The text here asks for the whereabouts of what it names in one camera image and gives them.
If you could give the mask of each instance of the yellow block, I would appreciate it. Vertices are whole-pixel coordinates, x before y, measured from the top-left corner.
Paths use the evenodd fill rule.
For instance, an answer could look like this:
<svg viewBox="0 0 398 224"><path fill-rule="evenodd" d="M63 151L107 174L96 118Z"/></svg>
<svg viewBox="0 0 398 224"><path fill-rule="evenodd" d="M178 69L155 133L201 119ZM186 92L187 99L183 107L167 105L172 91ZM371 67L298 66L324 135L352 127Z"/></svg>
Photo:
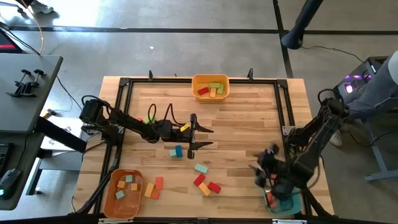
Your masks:
<svg viewBox="0 0 398 224"><path fill-rule="evenodd" d="M201 191L203 191L203 193L204 193L206 196L209 196L210 190L209 190L209 188L207 188L207 186L206 186L205 183L202 182L202 183L199 185L199 188L200 188Z"/></svg>
<svg viewBox="0 0 398 224"><path fill-rule="evenodd" d="M145 190L145 197L150 197L150 195L152 195L152 191L154 190L155 185L152 183L148 183L147 185L147 189Z"/></svg>
<svg viewBox="0 0 398 224"><path fill-rule="evenodd" d="M137 183L131 184L131 190L132 191L138 190L138 184Z"/></svg>
<svg viewBox="0 0 398 224"><path fill-rule="evenodd" d="M217 88L210 89L210 97L216 97L216 93L217 93Z"/></svg>

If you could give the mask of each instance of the red block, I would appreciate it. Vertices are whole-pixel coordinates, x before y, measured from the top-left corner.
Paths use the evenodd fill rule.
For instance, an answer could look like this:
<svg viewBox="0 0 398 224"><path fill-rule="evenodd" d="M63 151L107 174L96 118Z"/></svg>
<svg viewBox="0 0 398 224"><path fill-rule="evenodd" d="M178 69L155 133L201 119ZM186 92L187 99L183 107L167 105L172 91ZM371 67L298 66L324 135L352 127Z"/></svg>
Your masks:
<svg viewBox="0 0 398 224"><path fill-rule="evenodd" d="M203 174L200 174L197 179L193 182L196 186L199 187L199 185L205 180L205 176Z"/></svg>
<svg viewBox="0 0 398 224"><path fill-rule="evenodd" d="M209 183L209 186L207 186L210 190L212 190L212 191L214 191L214 192L216 192L216 193L220 193L220 190L221 190L221 187L219 186L219 185L216 185L215 183L213 183L213 182L210 182Z"/></svg>
<svg viewBox="0 0 398 224"><path fill-rule="evenodd" d="M203 94L205 94L205 93L208 93L208 92L210 92L210 90L209 90L208 87L204 87L204 88L198 90L198 93L199 93L199 95L201 95L201 96L202 96Z"/></svg>
<svg viewBox="0 0 398 224"><path fill-rule="evenodd" d="M155 189L156 190L163 190L163 177L156 177L155 178Z"/></svg>

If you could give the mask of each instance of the yellow bowl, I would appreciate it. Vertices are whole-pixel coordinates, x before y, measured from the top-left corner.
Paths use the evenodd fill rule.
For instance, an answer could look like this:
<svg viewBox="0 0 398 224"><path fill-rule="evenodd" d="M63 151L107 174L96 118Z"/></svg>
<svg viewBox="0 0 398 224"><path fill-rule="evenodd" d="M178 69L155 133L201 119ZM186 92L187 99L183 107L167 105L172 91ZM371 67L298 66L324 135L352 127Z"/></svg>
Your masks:
<svg viewBox="0 0 398 224"><path fill-rule="evenodd" d="M199 95L198 90L209 87L210 83L221 83L224 85L223 94L210 97L210 92ZM223 101L229 95L229 80L224 74L198 74L192 78L192 94L198 101Z"/></svg>

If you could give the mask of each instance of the mouse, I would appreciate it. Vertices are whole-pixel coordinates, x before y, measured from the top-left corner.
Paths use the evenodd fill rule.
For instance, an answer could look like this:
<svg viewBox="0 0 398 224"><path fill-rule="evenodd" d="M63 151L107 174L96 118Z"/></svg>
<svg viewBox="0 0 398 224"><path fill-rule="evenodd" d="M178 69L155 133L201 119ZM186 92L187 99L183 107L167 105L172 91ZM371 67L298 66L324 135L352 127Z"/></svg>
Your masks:
<svg viewBox="0 0 398 224"><path fill-rule="evenodd" d="M11 198L16 190L16 184L21 176L21 171L17 169L8 170L0 180L0 200Z"/></svg>

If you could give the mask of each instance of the orange block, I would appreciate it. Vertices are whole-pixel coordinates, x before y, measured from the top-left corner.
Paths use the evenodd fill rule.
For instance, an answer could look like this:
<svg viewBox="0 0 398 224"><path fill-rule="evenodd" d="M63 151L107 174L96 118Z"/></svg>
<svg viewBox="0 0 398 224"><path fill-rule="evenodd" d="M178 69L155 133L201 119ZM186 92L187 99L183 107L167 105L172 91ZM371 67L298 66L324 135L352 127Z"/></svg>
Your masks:
<svg viewBox="0 0 398 224"><path fill-rule="evenodd" d="M209 188L206 186L205 183L202 182L202 183L199 185L199 188L200 188L200 190L201 190L206 196L209 196L210 190L209 190Z"/></svg>
<svg viewBox="0 0 398 224"><path fill-rule="evenodd" d="M152 199L159 199L160 193L159 192L152 192L152 195L150 196Z"/></svg>
<svg viewBox="0 0 398 224"><path fill-rule="evenodd" d="M216 97L216 93L217 93L217 88L210 89L210 97Z"/></svg>
<svg viewBox="0 0 398 224"><path fill-rule="evenodd" d="M150 197L152 195L152 191L154 190L155 185L152 183L148 183L147 189L145 190L145 197Z"/></svg>
<svg viewBox="0 0 398 224"><path fill-rule="evenodd" d="M163 177L156 177L155 178L155 189L156 190L163 190Z"/></svg>
<svg viewBox="0 0 398 224"><path fill-rule="evenodd" d="M137 184L137 183L131 184L131 190L132 190L132 191L138 190L138 184Z"/></svg>
<svg viewBox="0 0 398 224"><path fill-rule="evenodd" d="M126 183L125 183L125 181L121 181L121 180L119 180L119 182L118 182L118 187L119 188L123 188L124 189L124 187L126 186Z"/></svg>

